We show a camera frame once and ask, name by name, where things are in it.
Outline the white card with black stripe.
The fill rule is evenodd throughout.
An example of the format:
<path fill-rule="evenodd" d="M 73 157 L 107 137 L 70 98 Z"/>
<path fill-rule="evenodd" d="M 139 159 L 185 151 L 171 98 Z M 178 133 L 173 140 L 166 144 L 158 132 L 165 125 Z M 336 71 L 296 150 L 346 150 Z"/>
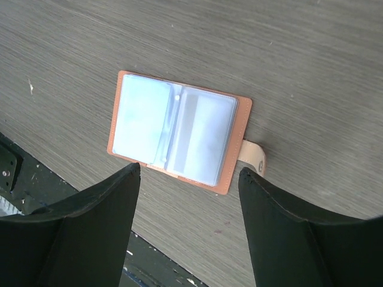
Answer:
<path fill-rule="evenodd" d="M 236 106 L 234 97 L 188 94 L 168 170 L 205 185 L 218 185 Z"/>

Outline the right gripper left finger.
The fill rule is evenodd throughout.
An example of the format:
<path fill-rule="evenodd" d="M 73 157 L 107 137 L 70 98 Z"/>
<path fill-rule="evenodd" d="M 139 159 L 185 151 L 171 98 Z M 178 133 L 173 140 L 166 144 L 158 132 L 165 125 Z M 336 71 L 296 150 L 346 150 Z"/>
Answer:
<path fill-rule="evenodd" d="M 118 286 L 140 165 L 28 215 L 1 218 L 2 286 Z"/>

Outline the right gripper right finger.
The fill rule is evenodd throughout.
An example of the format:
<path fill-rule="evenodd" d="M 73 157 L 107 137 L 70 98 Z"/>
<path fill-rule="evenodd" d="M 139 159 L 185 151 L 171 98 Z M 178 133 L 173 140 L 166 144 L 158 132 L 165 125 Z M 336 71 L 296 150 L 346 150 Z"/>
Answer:
<path fill-rule="evenodd" d="M 382 217 L 316 206 L 245 167 L 239 198 L 257 286 L 381 286 Z"/>

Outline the tan leather card holder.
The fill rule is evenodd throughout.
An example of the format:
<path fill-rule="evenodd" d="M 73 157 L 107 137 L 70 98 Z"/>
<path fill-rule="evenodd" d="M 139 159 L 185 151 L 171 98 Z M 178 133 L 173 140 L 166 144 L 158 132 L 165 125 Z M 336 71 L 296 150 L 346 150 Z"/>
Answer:
<path fill-rule="evenodd" d="M 120 71 L 107 150 L 225 195 L 238 161 L 265 174 L 265 152 L 244 138 L 252 105 L 248 97 Z"/>

